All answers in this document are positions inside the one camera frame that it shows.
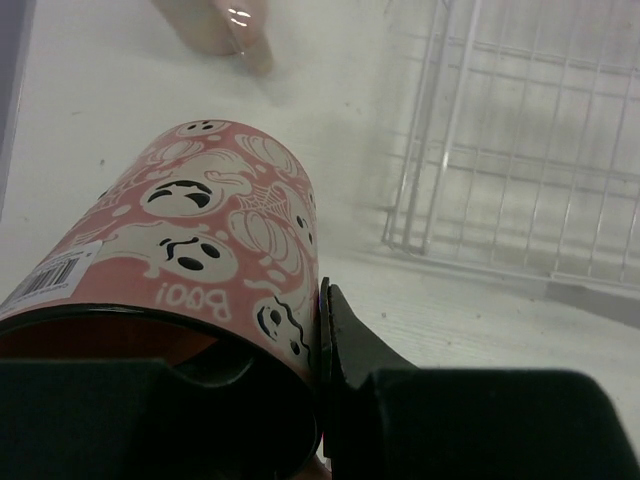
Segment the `pale pink glossy mug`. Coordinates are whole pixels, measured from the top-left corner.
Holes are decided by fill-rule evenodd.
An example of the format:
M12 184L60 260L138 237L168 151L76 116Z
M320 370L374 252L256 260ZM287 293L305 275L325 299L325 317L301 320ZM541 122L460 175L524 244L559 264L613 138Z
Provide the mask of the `pale pink glossy mug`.
M265 1L154 0L152 4L192 50L210 56L236 55L256 76L272 71Z

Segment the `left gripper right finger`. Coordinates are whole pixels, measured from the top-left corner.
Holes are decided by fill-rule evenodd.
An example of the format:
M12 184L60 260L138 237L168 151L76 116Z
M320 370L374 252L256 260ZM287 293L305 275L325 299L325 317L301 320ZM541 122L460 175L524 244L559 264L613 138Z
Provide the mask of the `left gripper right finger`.
M324 280L324 452L336 479L635 479L609 396L560 369L419 368Z

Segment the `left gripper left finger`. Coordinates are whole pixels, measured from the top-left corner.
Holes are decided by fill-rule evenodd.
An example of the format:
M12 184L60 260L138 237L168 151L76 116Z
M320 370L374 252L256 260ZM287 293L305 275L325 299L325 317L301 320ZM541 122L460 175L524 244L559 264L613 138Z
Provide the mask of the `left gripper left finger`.
M299 384L255 366L193 378L159 360L5 361L5 479L287 479L320 428Z

